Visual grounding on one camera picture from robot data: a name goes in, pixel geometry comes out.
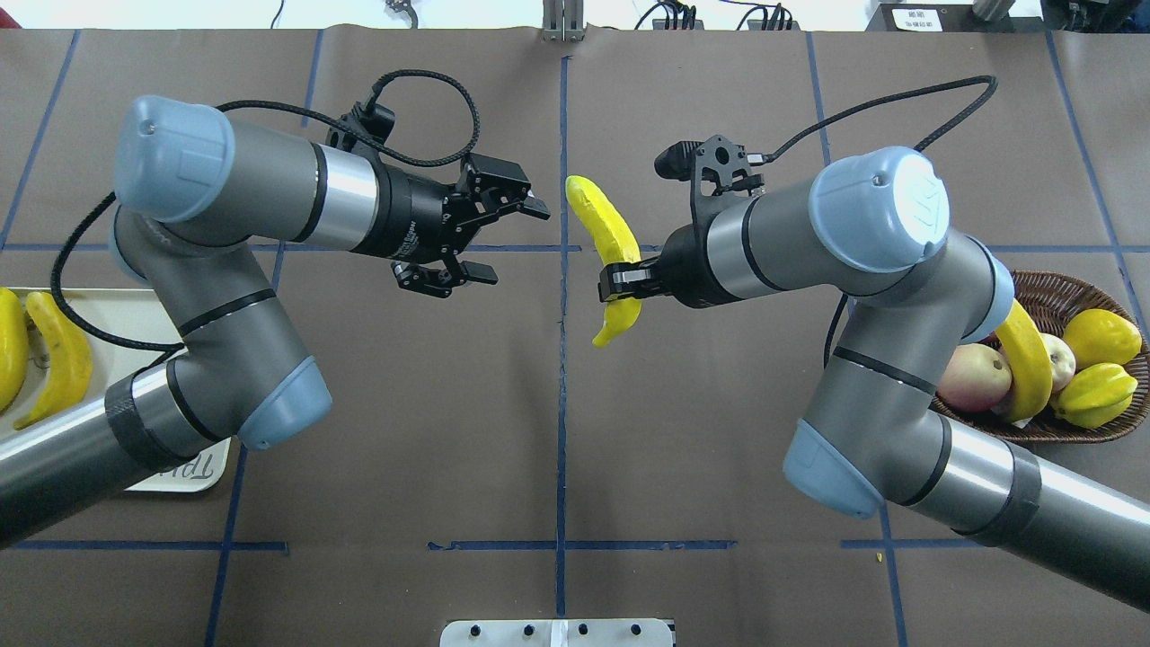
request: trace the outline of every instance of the white plate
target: white plate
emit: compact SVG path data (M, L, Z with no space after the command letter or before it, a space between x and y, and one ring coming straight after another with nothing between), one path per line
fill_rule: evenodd
M23 300L31 291L47 287L9 287ZM176 329L152 290L75 288L64 290L64 298L80 316L102 331L159 344L179 341ZM47 354L34 329L30 332L31 357L24 388L7 411L0 414L0 438L14 434L12 424L31 409L47 379ZM147 367L158 354L132 351L89 338L92 347L92 383L84 400L101 398L109 386ZM155 475L128 488L131 492L201 492L223 477L231 439L216 444L186 465Z

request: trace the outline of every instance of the white label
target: white label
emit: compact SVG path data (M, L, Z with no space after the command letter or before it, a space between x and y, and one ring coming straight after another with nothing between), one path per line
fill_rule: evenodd
M895 26L904 31L942 31L942 21L935 9L891 9Z

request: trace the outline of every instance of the yellow banana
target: yellow banana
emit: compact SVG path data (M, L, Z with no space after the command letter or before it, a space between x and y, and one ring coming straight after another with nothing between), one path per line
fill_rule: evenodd
M28 326L20 296L0 287L0 411L5 411L28 377Z
M607 195L586 177L567 177L567 201L580 222L586 226L595 240L595 248L604 264L612 262L638 262L639 244L630 226L611 203ZM596 348L603 348L611 340L626 333L639 317L642 303L638 299L622 298L607 302L603 310L603 329L591 340Z
M1003 418L1007 423L1033 418L1046 407L1053 388L1053 370L1046 346L1042 342L1034 319L1022 309L1018 299L1014 299L1006 321L1003 321L996 333L1014 377Z
M64 316L47 292L31 292L24 299L29 316L48 347L48 383L26 416L16 421L17 430L59 414L84 400L92 379L92 349L87 337Z

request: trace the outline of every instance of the brown wicker basket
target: brown wicker basket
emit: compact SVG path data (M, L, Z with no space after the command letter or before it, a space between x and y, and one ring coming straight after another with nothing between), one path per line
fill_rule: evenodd
M1061 337L1066 331L1066 323L1079 311L1091 307L1109 309L1128 321L1134 321L1134 317L1110 294L1084 280L1055 271L1014 270L1011 274L1014 276L1014 298L1034 318L1040 332ZM989 413L961 414L953 411L937 398L934 399L931 409L1011 442L1106 442L1133 432L1150 413L1150 399L1148 399L1150 361L1148 361L1148 356L1150 356L1150 349L1147 348L1143 338L1142 352L1126 365L1126 372L1138 380L1138 388L1134 392L1134 401L1121 416L1097 430L1083 430L1065 421L1059 421L1055 418L1049 407L1035 416L1023 429L1005 423Z

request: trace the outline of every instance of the white mounting plate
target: white mounting plate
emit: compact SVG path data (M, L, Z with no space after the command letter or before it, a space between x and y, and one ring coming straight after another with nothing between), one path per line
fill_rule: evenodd
M48 291L47 287L9 287L23 301L29 292ZM160 300L152 290L124 288L66 288L64 299L93 326L122 338L150 342L179 341L176 329L168 318ZM12 424L32 408L36 396L47 380L47 357L39 333L30 333L28 378L15 402L0 415L0 439L15 433ZM89 338L92 347L92 383L85 401L100 398L121 379L151 364L158 354L132 351ZM148 477L128 488L130 492L202 492L223 477L231 439L216 444L186 465L170 472Z
M439 636L439 647L674 646L672 625L658 618L455 621Z

